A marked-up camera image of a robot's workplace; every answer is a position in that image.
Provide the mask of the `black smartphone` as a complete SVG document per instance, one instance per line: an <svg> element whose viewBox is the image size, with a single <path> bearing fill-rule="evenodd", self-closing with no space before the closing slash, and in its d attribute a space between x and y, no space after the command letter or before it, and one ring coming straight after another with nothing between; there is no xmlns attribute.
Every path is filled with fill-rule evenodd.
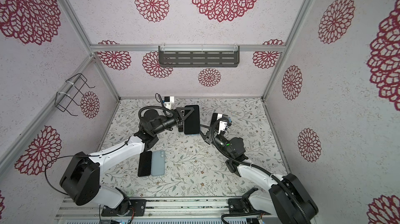
<svg viewBox="0 0 400 224"><path fill-rule="evenodd" d="M210 126L212 127L215 124L215 122L218 121L219 119L221 119L222 117L223 117L223 114L221 114L221 113L213 113L211 122L210 122Z"/></svg>

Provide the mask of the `light blue phone case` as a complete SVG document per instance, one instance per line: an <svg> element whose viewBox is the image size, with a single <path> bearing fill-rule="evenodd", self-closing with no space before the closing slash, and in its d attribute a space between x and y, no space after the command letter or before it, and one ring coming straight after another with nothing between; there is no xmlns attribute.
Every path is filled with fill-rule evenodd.
<svg viewBox="0 0 400 224"><path fill-rule="evenodd" d="M157 177L165 174L165 158L166 154L164 150L154 151L152 153L152 176Z"/></svg>

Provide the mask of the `black phone removed from case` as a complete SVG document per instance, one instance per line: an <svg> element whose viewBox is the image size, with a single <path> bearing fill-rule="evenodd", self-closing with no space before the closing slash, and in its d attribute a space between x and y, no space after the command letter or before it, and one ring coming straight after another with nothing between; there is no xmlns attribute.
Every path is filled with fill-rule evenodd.
<svg viewBox="0 0 400 224"><path fill-rule="evenodd" d="M140 154L139 166L137 169L138 177L147 177L152 172L152 151L146 151Z"/></svg>

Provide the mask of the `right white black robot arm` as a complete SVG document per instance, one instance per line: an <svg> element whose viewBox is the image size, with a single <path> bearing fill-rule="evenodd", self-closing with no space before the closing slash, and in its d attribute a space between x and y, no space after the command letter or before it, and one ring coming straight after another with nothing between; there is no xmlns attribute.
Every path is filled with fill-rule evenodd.
<svg viewBox="0 0 400 224"><path fill-rule="evenodd" d="M242 138L224 137L230 123L224 119L201 133L225 158L230 173L255 184L241 198L229 199L229 217L263 215L276 217L282 224L309 224L319 210L298 177L273 174L255 165L246 155Z"/></svg>

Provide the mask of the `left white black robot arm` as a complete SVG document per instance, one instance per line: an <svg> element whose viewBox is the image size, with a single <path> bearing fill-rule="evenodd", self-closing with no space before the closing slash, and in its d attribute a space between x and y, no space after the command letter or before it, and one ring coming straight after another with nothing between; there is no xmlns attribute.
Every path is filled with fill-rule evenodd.
<svg viewBox="0 0 400 224"><path fill-rule="evenodd" d="M158 134L198 114L199 110L193 106L174 110L162 106L141 108L136 133L111 148L73 155L59 185L78 206L96 203L111 209L117 216L128 215L132 208L130 198L121 189L102 184L101 176L122 161L149 151L157 143Z"/></svg>

